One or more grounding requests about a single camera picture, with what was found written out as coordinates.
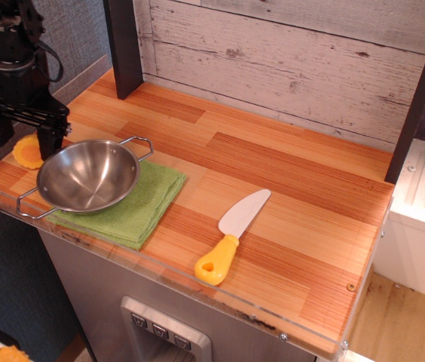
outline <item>knife handle hole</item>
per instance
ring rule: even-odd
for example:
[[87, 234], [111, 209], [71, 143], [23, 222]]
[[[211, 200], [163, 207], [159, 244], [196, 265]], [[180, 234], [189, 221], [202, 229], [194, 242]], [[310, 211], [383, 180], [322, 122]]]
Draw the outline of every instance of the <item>knife handle hole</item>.
[[206, 264], [203, 264], [202, 268], [206, 272], [212, 272], [214, 270], [214, 264], [212, 264], [211, 262], [207, 262]]

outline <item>button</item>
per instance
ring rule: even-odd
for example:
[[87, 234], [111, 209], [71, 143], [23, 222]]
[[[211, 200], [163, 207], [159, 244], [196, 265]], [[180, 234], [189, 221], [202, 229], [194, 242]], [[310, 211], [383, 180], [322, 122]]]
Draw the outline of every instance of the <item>button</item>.
[[181, 347], [182, 349], [185, 349], [186, 351], [191, 350], [191, 343], [181, 336], [174, 335], [174, 339], [176, 340], [176, 344]]
[[164, 339], [169, 339], [169, 333], [167, 332], [165, 328], [153, 323], [152, 329], [154, 330], [154, 333], [156, 336], [159, 336]]
[[132, 315], [132, 321], [136, 324], [136, 326], [144, 328], [145, 330], [147, 329], [147, 321], [144, 318], [135, 313], [130, 314]]

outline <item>wooden floor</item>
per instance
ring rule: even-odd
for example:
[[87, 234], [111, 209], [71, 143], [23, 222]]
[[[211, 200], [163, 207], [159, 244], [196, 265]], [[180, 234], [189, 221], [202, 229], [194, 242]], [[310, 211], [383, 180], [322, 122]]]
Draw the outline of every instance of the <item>wooden floor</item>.
[[374, 273], [349, 343], [375, 362], [425, 362], [425, 295]]

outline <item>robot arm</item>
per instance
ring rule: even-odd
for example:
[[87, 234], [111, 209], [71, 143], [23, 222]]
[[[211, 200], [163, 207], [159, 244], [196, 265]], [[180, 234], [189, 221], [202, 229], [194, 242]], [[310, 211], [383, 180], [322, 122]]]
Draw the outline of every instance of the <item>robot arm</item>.
[[[70, 132], [69, 110], [50, 95], [51, 81], [62, 78], [58, 56], [40, 41], [43, 17], [31, 0], [0, 0], [0, 146], [14, 134], [13, 121], [38, 129], [41, 158], [62, 147]], [[50, 79], [46, 53], [60, 70]]]

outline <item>wooden countertop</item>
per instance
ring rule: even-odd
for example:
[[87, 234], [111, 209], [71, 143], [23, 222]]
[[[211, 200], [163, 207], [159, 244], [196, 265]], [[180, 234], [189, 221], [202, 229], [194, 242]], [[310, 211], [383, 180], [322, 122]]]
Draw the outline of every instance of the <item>wooden countertop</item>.
[[[188, 180], [139, 253], [45, 220], [27, 222], [268, 333], [285, 332], [317, 355], [336, 353], [389, 207], [393, 185], [383, 179], [391, 154], [152, 84], [118, 100], [112, 72], [69, 108], [73, 131], [64, 144], [147, 137], [156, 149], [149, 161]], [[36, 173], [11, 155], [2, 160], [0, 208], [14, 213]], [[241, 237], [226, 280], [218, 288], [199, 284], [194, 264], [222, 237], [219, 219], [262, 188], [272, 196]], [[32, 203], [47, 210], [36, 194]]]

